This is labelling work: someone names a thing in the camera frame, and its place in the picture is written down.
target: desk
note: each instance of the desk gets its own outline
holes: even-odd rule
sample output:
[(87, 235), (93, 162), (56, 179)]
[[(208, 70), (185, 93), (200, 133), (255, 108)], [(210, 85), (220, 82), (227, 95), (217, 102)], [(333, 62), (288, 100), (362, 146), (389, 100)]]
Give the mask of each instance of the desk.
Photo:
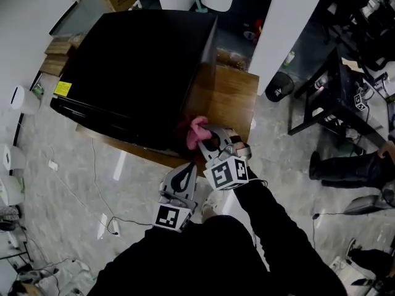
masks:
[[(295, 92), (295, 97), (300, 97), (306, 92), (306, 105), (304, 121), (302, 124), (290, 129), (289, 135), (294, 135), (315, 123), (319, 123), (334, 133), (345, 137), (347, 128), (354, 128), (361, 135), (365, 136), (377, 147), (388, 139), (389, 116), (388, 106), (380, 93), (371, 86), (374, 92), (373, 97), (368, 101), (369, 110), (358, 110), (354, 104), (354, 96), (357, 94), (356, 82), (361, 83), (367, 79), (364, 74), (352, 72), (341, 63), (341, 58), (349, 59), (346, 54), (336, 48), (328, 56), (326, 62), (319, 68), (315, 75)], [(325, 87), (317, 90), (314, 83), (328, 72), (329, 82)], [(323, 109), (321, 113), (313, 116), (313, 111), (318, 108)], [(325, 119), (333, 115), (337, 120)]]
[[(203, 93), (201, 97), (201, 100), (206, 101), (209, 105), (208, 113), (205, 116), (209, 119), (210, 124), (231, 127), (246, 142), (254, 115), (258, 83), (258, 76), (218, 65), (214, 92)], [(76, 131), (112, 147), (171, 168), (176, 168), (189, 161), (195, 161), (198, 174), (204, 176), (202, 172), (205, 170), (206, 161), (199, 150), (196, 150), (192, 159), (183, 159), (119, 141), (81, 125), (77, 125)]]

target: yellow label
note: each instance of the yellow label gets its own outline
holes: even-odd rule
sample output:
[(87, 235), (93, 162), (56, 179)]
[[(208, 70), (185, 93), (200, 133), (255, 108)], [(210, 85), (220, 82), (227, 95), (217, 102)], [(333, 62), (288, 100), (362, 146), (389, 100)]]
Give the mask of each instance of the yellow label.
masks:
[(58, 82), (54, 93), (60, 96), (67, 96), (71, 87), (71, 83), (60, 81)]

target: wooden tabletop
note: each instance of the wooden tabletop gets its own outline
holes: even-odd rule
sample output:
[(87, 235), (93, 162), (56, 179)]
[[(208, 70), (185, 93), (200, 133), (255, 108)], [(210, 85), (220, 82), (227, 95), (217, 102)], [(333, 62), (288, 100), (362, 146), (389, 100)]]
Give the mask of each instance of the wooden tabletop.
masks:
[[(202, 100), (209, 100), (209, 110), (206, 115), (209, 123), (233, 128), (239, 133), (241, 139), (247, 142), (254, 115), (258, 83), (258, 76), (218, 65), (215, 74), (214, 91), (202, 98)], [(112, 147), (171, 168), (176, 168), (190, 161), (119, 141), (81, 125), (77, 125), (76, 131)], [(204, 165), (206, 161), (199, 150), (196, 151), (193, 161), (197, 163), (198, 174), (203, 176), (202, 172), (205, 170)]]

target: marble floor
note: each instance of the marble floor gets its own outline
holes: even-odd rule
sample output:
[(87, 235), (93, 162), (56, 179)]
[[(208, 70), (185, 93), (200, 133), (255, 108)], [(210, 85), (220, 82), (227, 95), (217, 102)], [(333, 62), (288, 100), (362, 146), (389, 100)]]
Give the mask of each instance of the marble floor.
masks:
[[(121, 237), (106, 231), (97, 240), (98, 219), (102, 213), (111, 216), (111, 212), (94, 184), (94, 167), (96, 184), (115, 215), (140, 223), (151, 222), (159, 184), (170, 168), (128, 154), (121, 177), (115, 181), (112, 177), (120, 151), (77, 133), (73, 121), (50, 108), (57, 81), (54, 76), (42, 75), (39, 82), (45, 94), (40, 110), (35, 116), (25, 116), (22, 122), (18, 146), (27, 155), (27, 167), (15, 173), (25, 181), (23, 223), (47, 261), (77, 258), (97, 274), (107, 262), (139, 241), (147, 227), (120, 221)], [(294, 125), (302, 120), (302, 107), (302, 100), (291, 97), (279, 103), (270, 102), (264, 95), (258, 97), (256, 127), (248, 143), (253, 171), (268, 181), (277, 201), (313, 243), (314, 213), (342, 212), (352, 199), (377, 194), (378, 190), (332, 189), (309, 179), (309, 158), (315, 149), (324, 157), (338, 151), (331, 136), (318, 125), (287, 135), (291, 111)], [(48, 167), (49, 159), (59, 164), (58, 172)], [(199, 179), (196, 200), (202, 204), (209, 193), (206, 181)], [(352, 237), (367, 249), (387, 250), (395, 235), (394, 218), (392, 210), (365, 216), (320, 216), (314, 225), (317, 252), (330, 264), (336, 256), (344, 255)], [(199, 221), (198, 213), (194, 220)]]

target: pink cloth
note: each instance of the pink cloth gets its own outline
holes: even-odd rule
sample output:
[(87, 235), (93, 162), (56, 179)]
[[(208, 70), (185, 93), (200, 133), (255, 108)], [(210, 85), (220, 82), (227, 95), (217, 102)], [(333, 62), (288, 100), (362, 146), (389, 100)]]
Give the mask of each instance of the pink cloth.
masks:
[(207, 117), (198, 116), (190, 124), (191, 129), (186, 135), (186, 146), (189, 150), (198, 148), (198, 142), (211, 138), (211, 132), (201, 125), (207, 124), (209, 120)]

